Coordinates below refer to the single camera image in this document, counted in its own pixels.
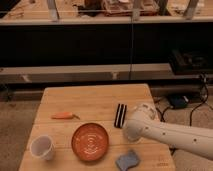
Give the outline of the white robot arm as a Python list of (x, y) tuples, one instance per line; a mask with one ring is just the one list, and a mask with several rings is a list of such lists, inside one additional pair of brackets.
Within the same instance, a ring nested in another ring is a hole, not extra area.
[(153, 104), (137, 105), (124, 122), (124, 137), (132, 142), (145, 137), (213, 160), (213, 129), (160, 122), (156, 116)]

